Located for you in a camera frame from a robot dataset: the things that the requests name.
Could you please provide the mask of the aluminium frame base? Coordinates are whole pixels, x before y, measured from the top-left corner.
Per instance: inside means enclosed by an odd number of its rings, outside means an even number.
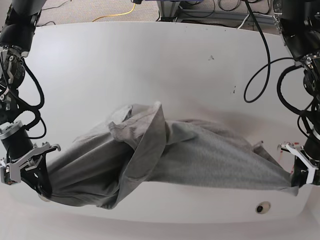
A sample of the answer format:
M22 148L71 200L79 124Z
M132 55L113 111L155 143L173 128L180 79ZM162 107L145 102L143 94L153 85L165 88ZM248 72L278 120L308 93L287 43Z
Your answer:
M251 7L253 20L246 3ZM157 0L158 20L241 29L273 25L272 0Z

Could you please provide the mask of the table grommet hole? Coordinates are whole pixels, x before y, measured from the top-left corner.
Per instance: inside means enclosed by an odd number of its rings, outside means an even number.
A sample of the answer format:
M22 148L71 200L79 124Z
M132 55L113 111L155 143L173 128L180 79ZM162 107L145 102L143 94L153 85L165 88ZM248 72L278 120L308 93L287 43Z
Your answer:
M266 214L270 210L270 208L271 203L269 201L263 201L256 206L255 212L257 214L263 215Z
M45 196L42 196L42 195L38 195L39 198L44 201L44 202L50 202L50 200L48 198L46 198Z

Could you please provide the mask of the red tape rectangle marking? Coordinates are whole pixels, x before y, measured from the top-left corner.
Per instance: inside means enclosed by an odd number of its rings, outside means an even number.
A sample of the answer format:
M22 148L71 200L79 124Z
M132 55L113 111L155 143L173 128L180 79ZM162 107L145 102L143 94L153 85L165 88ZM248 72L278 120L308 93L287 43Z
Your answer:
M287 144L291 145L292 147L295 147L293 143L284 142L280 143L277 146L278 151L278 164L288 173L291 175L294 173L295 168L295 155L293 155L287 148Z

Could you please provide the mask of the left table grommet hole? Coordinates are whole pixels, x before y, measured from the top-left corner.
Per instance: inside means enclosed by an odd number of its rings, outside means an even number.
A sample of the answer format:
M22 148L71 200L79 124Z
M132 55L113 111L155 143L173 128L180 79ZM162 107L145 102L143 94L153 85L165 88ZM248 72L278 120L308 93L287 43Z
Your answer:
M46 198L45 196L42 196L42 195L38 195L39 198L44 201L44 202L50 202L50 200L48 198Z

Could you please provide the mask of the grey t-shirt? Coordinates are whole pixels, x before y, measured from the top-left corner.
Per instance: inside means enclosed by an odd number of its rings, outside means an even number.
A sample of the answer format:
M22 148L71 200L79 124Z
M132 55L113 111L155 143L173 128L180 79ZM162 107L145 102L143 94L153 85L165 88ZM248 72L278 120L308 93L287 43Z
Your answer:
M143 182L279 191L298 187L263 148L220 123L167 120L162 104L114 112L47 164L50 201L111 210Z

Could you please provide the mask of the right table grommet hole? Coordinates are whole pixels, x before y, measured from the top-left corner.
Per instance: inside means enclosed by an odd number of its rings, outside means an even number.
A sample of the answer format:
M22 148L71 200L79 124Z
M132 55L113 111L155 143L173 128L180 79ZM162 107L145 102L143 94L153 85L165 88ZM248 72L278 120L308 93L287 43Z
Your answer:
M270 208L271 203L269 201L263 201L256 206L255 212L257 214L263 215L266 214L270 210Z

